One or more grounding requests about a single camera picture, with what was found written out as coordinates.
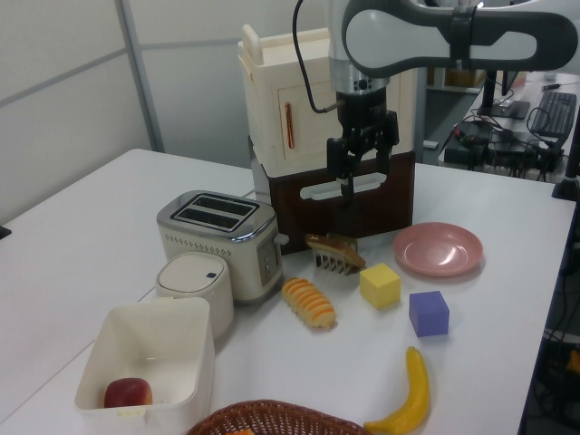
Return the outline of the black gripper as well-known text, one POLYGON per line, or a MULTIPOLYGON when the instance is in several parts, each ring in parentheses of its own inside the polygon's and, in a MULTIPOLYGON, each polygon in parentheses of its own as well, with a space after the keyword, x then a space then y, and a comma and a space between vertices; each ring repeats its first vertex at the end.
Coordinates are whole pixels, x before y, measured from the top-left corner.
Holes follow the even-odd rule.
POLYGON ((336 99, 343 132, 326 142, 327 171, 339 182, 344 201, 350 204, 354 176, 367 152, 376 149, 376 169, 389 175, 392 148, 400 141, 398 117, 395 111, 387 111, 385 88, 363 94, 338 92, 336 99), (376 139, 374 130, 378 131, 376 139))

